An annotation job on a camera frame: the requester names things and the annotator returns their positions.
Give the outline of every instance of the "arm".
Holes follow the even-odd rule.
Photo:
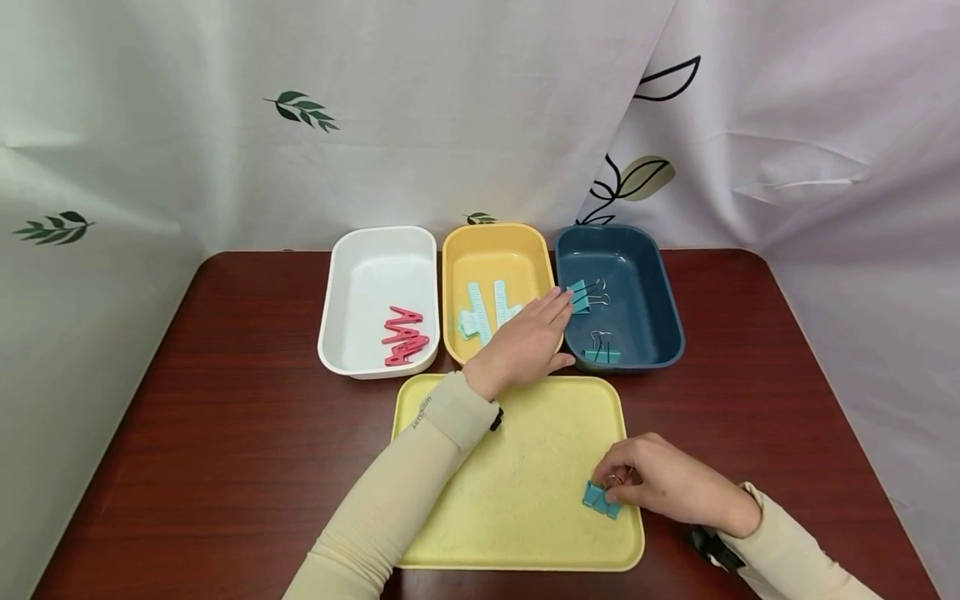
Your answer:
[[[840,564],[779,504],[746,483],[743,490],[760,509],[759,526],[739,539],[719,532],[746,564],[737,573],[763,600],[879,600]]]
[[[447,480],[489,431],[499,411],[493,398],[573,364],[569,354],[555,354],[571,296],[554,288],[533,300],[461,372],[444,377],[347,494],[286,600],[379,597]]]
[[[737,572],[763,600],[879,600],[763,492],[737,487],[657,434],[614,444],[593,481],[614,483],[609,502],[718,530],[746,564]]]
[[[448,374],[377,457],[306,555],[287,600],[377,598],[447,480],[496,418],[498,406],[463,374]]]

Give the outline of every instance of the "leaf pattern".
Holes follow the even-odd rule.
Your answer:
[[[651,102],[666,102],[667,100],[676,98],[684,93],[688,87],[690,87],[690,84],[693,83],[693,78],[697,76],[698,70],[700,70],[699,55],[685,62],[681,62],[680,64],[675,64],[669,68],[663,69],[662,71],[654,73],[653,75],[648,75],[641,79],[640,83],[637,84],[634,98],[639,98],[640,100],[649,100]],[[669,78],[668,81],[663,82],[664,84],[671,85],[661,86],[654,84],[654,82],[673,73],[681,73],[681,75],[677,78]]]
[[[73,210],[62,212],[56,217],[46,216],[44,218],[50,222],[53,228],[47,228],[40,221],[27,221],[29,227],[14,231],[13,235],[22,235],[21,241],[39,240],[36,242],[37,246],[45,244],[63,246],[80,240],[86,235],[89,228],[96,225],[96,223],[88,222],[83,215]],[[69,227],[67,222],[73,224],[73,227]]]
[[[473,214],[464,216],[467,217],[467,225],[487,225],[489,223],[496,223],[496,218],[490,216],[486,212],[474,212]]]
[[[699,70],[700,55],[697,55],[653,75],[647,75],[637,84],[634,98],[650,102],[666,102],[676,98],[690,87]],[[620,168],[616,166],[610,155],[604,156],[604,160],[613,171],[615,184],[610,186],[599,180],[593,182],[590,187],[590,196],[603,203],[582,220],[577,219],[575,222],[577,225],[587,223],[606,225],[615,218],[615,215],[597,215],[598,212],[617,200],[638,202],[650,198],[677,175],[673,165],[659,156],[637,158],[627,165],[622,175]]]
[[[614,185],[610,186],[599,180],[593,182],[590,196],[604,202],[583,219],[578,219],[577,225],[608,224],[615,215],[597,215],[598,212],[616,200],[637,202],[650,198],[676,175],[673,165],[659,156],[641,156],[627,165],[622,173],[610,155],[604,156],[604,160],[613,171]]]
[[[299,100],[299,98],[306,97],[307,95],[303,92],[285,91],[277,96],[276,100],[269,98],[264,98],[264,100],[274,103],[276,111],[280,113],[281,117],[288,121],[306,123],[311,128],[316,129],[316,126],[313,124],[314,120],[316,120],[320,129],[326,133],[330,133],[330,130],[339,131],[340,128],[332,123],[334,121],[333,117],[317,111],[318,108],[324,108],[323,105],[319,105],[312,100]]]
[[[636,202],[653,196],[676,172],[673,165],[659,156],[642,156],[624,170],[620,199]]]

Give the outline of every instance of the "white plastic bin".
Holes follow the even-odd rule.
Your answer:
[[[405,325],[430,343],[410,356],[409,365],[387,367],[393,335],[383,325],[399,315],[390,306],[419,312],[423,322]],[[437,241],[424,228],[358,229],[333,247],[326,282],[324,316],[317,353],[331,371],[356,379],[400,377],[422,372],[440,347]]]

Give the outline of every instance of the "pink clothespin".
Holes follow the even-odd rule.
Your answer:
[[[383,344],[395,344],[396,342],[404,342],[411,338],[415,338],[420,335],[420,332],[416,329],[410,329],[408,327],[402,327],[400,325],[384,325],[391,331],[396,332],[396,335],[391,336],[382,340]]]
[[[410,338],[402,344],[397,344],[392,348],[392,355],[383,361],[384,365],[387,367],[398,367],[400,365],[409,365],[410,361],[407,358],[421,351],[424,346],[430,343],[430,338],[425,335],[418,335],[415,338]]]
[[[422,323],[423,315],[412,310],[407,310],[406,308],[398,308],[396,306],[391,306],[390,310],[395,313],[399,313],[400,316],[394,319],[387,321],[387,328],[393,329],[390,325],[405,325],[410,323]]]

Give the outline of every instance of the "black wristwatch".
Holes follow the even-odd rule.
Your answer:
[[[687,543],[693,546],[705,561],[731,573],[746,564],[735,552],[730,550],[715,531],[708,531],[703,525],[697,525],[684,535]]]

